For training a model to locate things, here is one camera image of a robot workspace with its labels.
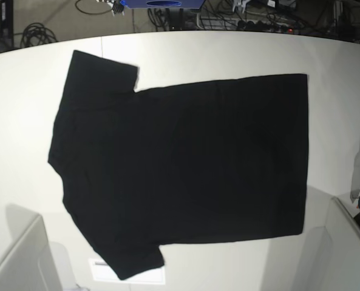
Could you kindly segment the black T-shirt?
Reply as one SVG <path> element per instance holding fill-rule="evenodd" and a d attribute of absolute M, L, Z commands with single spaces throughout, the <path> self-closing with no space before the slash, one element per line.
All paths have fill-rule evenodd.
<path fill-rule="evenodd" d="M 302 233 L 306 74 L 136 92 L 137 77 L 74 51 L 49 151 L 66 210 L 119 279 L 162 267 L 162 245 Z"/>

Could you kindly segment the grey partition panel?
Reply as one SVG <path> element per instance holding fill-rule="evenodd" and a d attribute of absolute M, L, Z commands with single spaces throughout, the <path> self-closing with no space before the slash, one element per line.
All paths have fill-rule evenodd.
<path fill-rule="evenodd" d="M 338 198 L 330 201 L 325 228 L 332 241 L 322 290 L 360 290 L 360 228 Z"/>
<path fill-rule="evenodd" d="M 44 221 L 36 215 L 0 259 L 0 290 L 62 290 Z"/>

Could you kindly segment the white label plate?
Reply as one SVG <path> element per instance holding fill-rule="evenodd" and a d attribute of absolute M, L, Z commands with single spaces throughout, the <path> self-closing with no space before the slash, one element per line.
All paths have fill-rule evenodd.
<path fill-rule="evenodd" d="M 165 268 L 148 270 L 126 280 L 120 280 L 115 272 L 102 259 L 88 259 L 94 281 L 119 284 L 165 285 Z"/>

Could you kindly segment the black power strip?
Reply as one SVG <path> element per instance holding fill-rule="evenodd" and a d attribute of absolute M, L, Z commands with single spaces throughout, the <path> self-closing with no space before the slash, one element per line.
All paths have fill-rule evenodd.
<path fill-rule="evenodd" d="M 294 29 L 284 24 L 263 21 L 243 21 L 239 20 L 236 27 L 237 31 L 267 32 L 267 33 L 294 33 Z"/>

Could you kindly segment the right grey partition panel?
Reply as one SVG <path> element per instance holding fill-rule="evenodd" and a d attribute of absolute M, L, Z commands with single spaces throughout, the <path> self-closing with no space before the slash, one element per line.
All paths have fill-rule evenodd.
<path fill-rule="evenodd" d="M 322 290 L 360 290 L 360 228 L 338 198 L 330 201 L 325 228 L 332 241 Z"/>

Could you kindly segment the blue box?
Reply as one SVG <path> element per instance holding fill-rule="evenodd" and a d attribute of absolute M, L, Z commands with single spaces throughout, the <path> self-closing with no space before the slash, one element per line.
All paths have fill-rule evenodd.
<path fill-rule="evenodd" d="M 199 9 L 205 0 L 124 0 L 128 8 L 191 8 Z"/>

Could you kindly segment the left grey partition panel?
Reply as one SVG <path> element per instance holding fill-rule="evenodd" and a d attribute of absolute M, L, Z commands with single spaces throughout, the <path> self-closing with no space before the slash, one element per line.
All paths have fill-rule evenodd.
<path fill-rule="evenodd" d="M 36 215 L 0 259 L 0 290 L 62 290 L 44 221 Z"/>

